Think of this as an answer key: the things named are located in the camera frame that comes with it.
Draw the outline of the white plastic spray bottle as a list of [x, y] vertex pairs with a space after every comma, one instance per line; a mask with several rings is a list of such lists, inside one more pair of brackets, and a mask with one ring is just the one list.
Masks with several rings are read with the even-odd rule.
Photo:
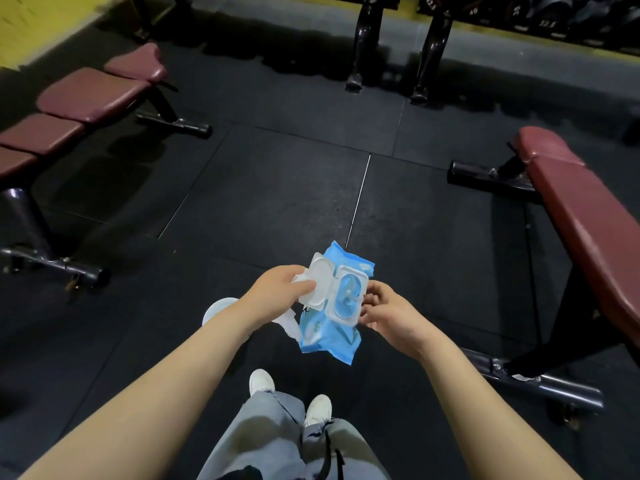
[[[237, 301], [238, 301], [238, 298], [228, 297], [228, 298], [219, 299], [216, 302], [214, 302], [205, 312], [202, 319], [202, 325], [204, 326], [215, 315], [219, 314], [224, 309], [231, 306]], [[288, 309], [281, 316], [272, 320], [272, 323], [278, 324], [279, 326], [281, 326], [284, 332], [286, 333], [286, 335], [294, 339], [296, 342], [300, 342], [302, 340], [302, 332], [300, 329], [300, 325], [296, 320], [296, 314], [295, 314], [295, 311], [293, 311], [293, 309]]]

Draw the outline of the person's white shoe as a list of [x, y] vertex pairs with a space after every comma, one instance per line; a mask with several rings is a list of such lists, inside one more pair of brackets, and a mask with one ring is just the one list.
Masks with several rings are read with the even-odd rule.
[[273, 393], [276, 391], [273, 378], [264, 369], [256, 369], [252, 371], [248, 385], [251, 397], [261, 392]]
[[309, 428], [315, 425], [325, 425], [333, 418], [332, 402], [325, 394], [317, 395], [308, 405], [305, 415], [304, 427]]

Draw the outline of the person's white right shoe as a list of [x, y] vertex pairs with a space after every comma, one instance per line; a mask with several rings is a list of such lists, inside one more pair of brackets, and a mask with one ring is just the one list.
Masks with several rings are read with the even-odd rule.
[[315, 425], [325, 425], [333, 418], [332, 402], [325, 394], [317, 395], [308, 405], [305, 415], [304, 427], [309, 428]]

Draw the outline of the black metal equipment frame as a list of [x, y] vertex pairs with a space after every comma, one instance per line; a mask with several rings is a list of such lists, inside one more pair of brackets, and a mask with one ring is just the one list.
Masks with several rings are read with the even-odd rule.
[[173, 4], [164, 8], [162, 12], [152, 15], [145, 0], [130, 0], [135, 14], [138, 17], [140, 27], [134, 33], [134, 38], [146, 43], [151, 40], [156, 32], [164, 29], [168, 21], [174, 22], [183, 15], [191, 13], [193, 0], [173, 0]]

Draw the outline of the person's right hand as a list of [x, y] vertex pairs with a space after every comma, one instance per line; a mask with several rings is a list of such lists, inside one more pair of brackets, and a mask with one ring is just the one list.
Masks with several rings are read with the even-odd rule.
[[364, 302], [358, 323], [379, 333], [398, 351], [423, 362], [426, 350], [440, 330], [396, 293], [389, 302]]

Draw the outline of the black dumbbell rack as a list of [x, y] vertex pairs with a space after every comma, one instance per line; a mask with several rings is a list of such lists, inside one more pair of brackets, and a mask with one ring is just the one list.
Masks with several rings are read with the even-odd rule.
[[376, 5], [361, 9], [347, 91], [373, 84], [432, 111], [454, 106], [521, 119], [530, 112], [622, 112], [640, 120], [640, 65], [457, 29], [450, 41], [451, 23], [437, 18], [427, 56], [410, 53], [404, 66], [394, 66], [378, 49], [381, 16]]

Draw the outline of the blue wet wipes packet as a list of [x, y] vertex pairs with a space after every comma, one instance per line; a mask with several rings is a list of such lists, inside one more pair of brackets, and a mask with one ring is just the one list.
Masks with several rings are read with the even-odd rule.
[[345, 251], [333, 241], [324, 253], [315, 253], [310, 265], [292, 282], [313, 281], [310, 293], [300, 296], [303, 353], [325, 351], [350, 365], [361, 343], [356, 329], [374, 263]]

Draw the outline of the person's grey trousers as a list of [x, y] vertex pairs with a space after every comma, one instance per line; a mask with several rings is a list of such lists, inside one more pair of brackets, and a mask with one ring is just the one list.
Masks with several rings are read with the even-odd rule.
[[283, 392], [250, 397], [196, 480], [391, 480], [347, 420], [304, 427], [303, 402]]

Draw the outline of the maroon padded gym bench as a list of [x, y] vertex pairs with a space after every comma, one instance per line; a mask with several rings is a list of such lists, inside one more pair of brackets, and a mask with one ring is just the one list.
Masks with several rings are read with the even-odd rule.
[[180, 117], [164, 96], [161, 86], [167, 69], [161, 50], [148, 42], [111, 58], [102, 70], [83, 67], [54, 82], [39, 94], [41, 112], [89, 126], [98, 126], [135, 112], [141, 123], [161, 125], [198, 137], [212, 135], [212, 127]]
[[623, 344], [640, 368], [640, 223], [559, 135], [519, 129], [514, 156], [487, 168], [452, 161], [447, 182], [540, 204], [572, 261], [550, 338], [516, 358], [462, 348], [485, 379], [545, 398], [549, 419], [578, 431], [603, 393], [549, 371]]
[[85, 284], [101, 288], [110, 270], [64, 256], [54, 239], [31, 186], [64, 151], [84, 135], [84, 125], [43, 113], [34, 113], [0, 132], [0, 195], [23, 225], [29, 241], [0, 247], [4, 272], [18, 273], [25, 264], [50, 267], [70, 275], [67, 290]]

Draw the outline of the person's right forearm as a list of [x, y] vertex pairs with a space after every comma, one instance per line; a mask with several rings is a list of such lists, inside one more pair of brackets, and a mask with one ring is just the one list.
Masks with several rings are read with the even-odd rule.
[[474, 480], [582, 480], [446, 335], [422, 337], [419, 354]]

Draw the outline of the person's white left shoe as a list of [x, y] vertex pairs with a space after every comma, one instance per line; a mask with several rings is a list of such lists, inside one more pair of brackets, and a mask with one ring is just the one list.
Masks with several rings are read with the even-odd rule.
[[264, 369], [256, 369], [252, 371], [248, 385], [251, 397], [261, 392], [273, 393], [276, 391], [273, 378]]

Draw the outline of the row of black dumbbells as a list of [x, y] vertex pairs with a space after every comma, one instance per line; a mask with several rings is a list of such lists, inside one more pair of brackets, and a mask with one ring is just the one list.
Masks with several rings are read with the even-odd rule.
[[417, 12], [640, 56], [640, 0], [419, 0]]

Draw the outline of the person's left forearm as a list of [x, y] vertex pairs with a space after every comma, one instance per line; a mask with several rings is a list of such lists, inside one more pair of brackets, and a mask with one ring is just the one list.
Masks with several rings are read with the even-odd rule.
[[240, 300], [52, 446], [19, 480], [159, 480], [250, 334]]

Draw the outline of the person's left hand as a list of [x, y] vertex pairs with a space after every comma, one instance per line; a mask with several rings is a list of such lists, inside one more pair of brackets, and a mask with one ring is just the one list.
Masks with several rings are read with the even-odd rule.
[[304, 266], [276, 266], [263, 273], [237, 302], [239, 316], [247, 323], [248, 331], [281, 316], [298, 299], [290, 299], [287, 284], [305, 273]]

